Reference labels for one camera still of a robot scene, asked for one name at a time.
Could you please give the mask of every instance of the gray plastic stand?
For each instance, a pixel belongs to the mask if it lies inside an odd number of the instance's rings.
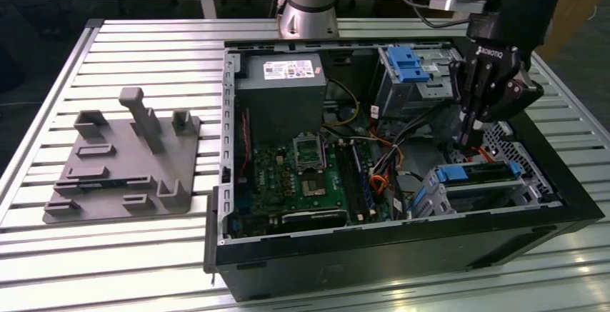
[[[134,115],[106,120],[82,111],[72,147],[46,223],[120,219],[186,213],[191,209],[199,118],[174,111],[158,119],[142,104],[139,87],[122,90],[120,104]]]

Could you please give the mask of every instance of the robotiq logo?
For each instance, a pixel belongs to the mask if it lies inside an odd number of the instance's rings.
[[[501,51],[484,48],[482,46],[477,50],[477,55],[480,55],[480,54],[490,55],[490,56],[494,56],[494,57],[497,57],[500,59],[502,57],[505,57],[505,53],[502,53]]]

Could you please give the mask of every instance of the white cable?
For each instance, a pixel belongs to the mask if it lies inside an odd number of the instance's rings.
[[[325,129],[323,131],[327,131],[334,137],[337,137],[338,139],[365,139],[367,141],[377,141],[378,139],[374,139],[373,137],[363,137],[363,136],[347,136],[347,137],[342,137],[339,136],[338,134],[335,134],[333,131],[330,131],[329,129]]]
[[[20,101],[19,103],[0,104],[0,107],[15,106],[15,105],[40,105],[40,104],[42,104],[42,102],[36,102],[36,101]]]
[[[598,6],[596,5],[594,6],[594,9],[593,9],[593,15],[588,18],[588,21],[590,21],[592,19],[594,19],[594,17],[598,15]]]

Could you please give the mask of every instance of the open computer tower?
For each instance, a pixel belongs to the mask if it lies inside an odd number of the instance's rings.
[[[481,155],[454,149],[448,65],[470,46],[227,44],[205,270],[238,301],[504,264],[604,217],[526,113]]]

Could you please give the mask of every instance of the metal rail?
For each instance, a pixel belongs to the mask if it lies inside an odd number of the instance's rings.
[[[461,36],[405,19],[343,19],[343,37]],[[609,218],[553,239],[505,266],[238,304],[203,273],[206,200],[219,180],[226,39],[277,39],[274,21],[107,21],[86,29],[46,107],[0,181],[0,311],[584,311],[610,301]],[[610,215],[610,138],[536,58],[545,97],[528,110],[578,180]],[[46,225],[43,205],[68,158],[82,109],[119,119],[124,86],[141,86],[158,116],[203,120],[195,197],[185,216],[128,223]]]

